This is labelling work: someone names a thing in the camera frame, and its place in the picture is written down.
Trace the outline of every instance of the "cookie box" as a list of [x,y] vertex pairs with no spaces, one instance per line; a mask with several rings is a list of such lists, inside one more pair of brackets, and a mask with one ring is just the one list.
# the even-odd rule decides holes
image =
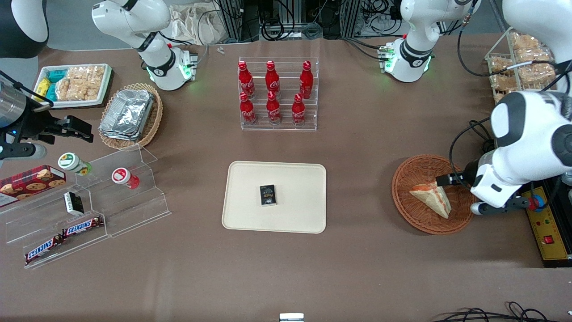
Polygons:
[[46,164],[0,181],[0,207],[66,183],[66,175]]

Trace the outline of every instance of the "snickers bar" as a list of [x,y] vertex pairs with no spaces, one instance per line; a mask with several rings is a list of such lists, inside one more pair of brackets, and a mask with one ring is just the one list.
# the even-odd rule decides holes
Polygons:
[[84,222],[79,223],[77,225],[74,225],[72,227],[63,229],[62,235],[64,238],[67,238],[67,237],[70,237],[71,235],[83,233],[84,231],[87,231],[88,229],[103,226],[103,225],[104,225],[104,217],[103,216],[97,216],[97,217],[92,218],[88,221],[84,221]]
[[44,242],[42,245],[34,248],[28,254],[25,255],[26,257],[26,265],[31,263],[36,258],[39,258],[41,255],[49,251],[50,249],[56,247],[57,245],[63,243],[63,236],[58,234],[57,236],[51,237],[48,241]]

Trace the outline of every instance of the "brown tabletop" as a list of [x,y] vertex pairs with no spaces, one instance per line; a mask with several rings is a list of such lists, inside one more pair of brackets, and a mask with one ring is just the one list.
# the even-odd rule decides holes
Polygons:
[[[464,59],[480,62],[498,35],[467,36]],[[374,40],[382,44],[385,40]],[[397,212],[390,182],[417,154],[446,156],[454,136],[494,105],[488,80],[469,75],[456,37],[442,37],[421,80],[399,83],[342,41],[256,42],[211,47],[197,80],[160,91],[165,112],[148,149],[172,215],[34,270],[22,248],[0,243],[4,321],[429,321],[442,312],[505,301],[566,319],[572,270],[542,269],[523,212],[475,218],[457,234],[427,235]],[[317,132],[243,132],[239,56],[320,59]],[[40,65],[105,62],[112,92],[149,83],[135,50],[47,50]],[[112,149],[97,137],[102,109],[57,111],[94,125],[96,142],[57,138],[44,160],[6,162],[2,177],[68,150],[92,160]],[[479,156],[473,133],[455,161]],[[221,224],[227,169],[235,160],[320,163],[327,174],[327,228],[318,235],[227,230]]]

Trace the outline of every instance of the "acrylic display stand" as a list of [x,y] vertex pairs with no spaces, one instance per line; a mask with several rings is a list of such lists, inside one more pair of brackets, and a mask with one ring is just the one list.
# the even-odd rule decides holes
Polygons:
[[[2,209],[0,215],[6,220],[6,242],[23,246],[26,254],[61,233],[62,229],[104,216],[105,226],[70,236],[63,244],[25,266],[35,268],[169,215],[165,195],[157,188],[149,166],[156,160],[145,148],[135,145],[90,162],[93,169],[87,176],[67,172],[66,185],[17,202],[7,210]],[[125,167],[139,177],[140,184],[136,189],[113,183],[111,173],[118,167]],[[76,217],[66,212],[63,194],[68,191],[81,197],[85,215]]]
[[[247,63],[248,70],[252,74],[255,87],[255,96],[251,99],[254,105],[254,111],[258,122],[255,125],[246,125],[240,114],[240,125],[243,130],[293,130],[293,131],[316,131],[318,124],[318,79],[320,72],[320,64],[317,58],[309,57],[240,57]],[[278,125],[270,124],[268,111],[266,110],[266,102],[268,101],[268,91],[266,89],[266,62],[274,60],[276,64],[276,72],[280,76],[280,114],[282,122]],[[314,76],[314,84],[312,87],[312,95],[310,99],[304,100],[306,105],[305,122],[301,127],[295,127],[292,121],[292,104],[294,103],[294,95],[300,92],[300,73],[302,72],[302,63],[309,60],[312,63],[312,74]],[[240,84],[238,84],[239,94],[242,92]],[[240,106],[240,100],[237,96],[237,102]]]

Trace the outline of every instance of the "wicker basket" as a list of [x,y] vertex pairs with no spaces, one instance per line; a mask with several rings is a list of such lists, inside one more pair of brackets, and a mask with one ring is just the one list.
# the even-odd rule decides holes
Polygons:
[[401,215],[413,227],[435,235],[456,233],[472,219],[470,210],[475,197],[463,186],[444,187],[451,202],[449,219],[439,216],[427,205],[409,193],[420,183],[435,181],[435,177],[451,173],[449,161],[439,155],[423,154],[405,160],[395,171],[391,182],[391,194]]
[[[118,150],[128,148],[137,143],[140,146],[144,147],[147,144],[149,144],[149,142],[151,142],[151,140],[157,133],[157,130],[159,129],[159,123],[161,123],[161,117],[163,116],[163,103],[161,101],[161,97],[159,97],[159,93],[157,93],[157,90],[148,84],[140,84],[140,83],[131,84],[123,87],[122,89],[120,89],[120,91],[123,89],[133,89],[135,91],[146,90],[153,94],[153,105],[151,106],[151,112],[149,113],[149,117],[147,118],[145,129],[143,130],[143,136],[141,140],[137,142],[137,141],[127,141],[127,140],[108,138],[107,136],[104,136],[100,132],[101,140],[103,140],[106,146],[110,148],[116,148]],[[117,91],[113,95],[113,97],[108,101],[107,105],[105,105],[104,113],[101,116],[101,120],[104,119],[105,114],[107,113],[109,106],[111,105],[111,102],[113,101],[115,96],[117,96],[117,93],[119,93],[119,91]]]

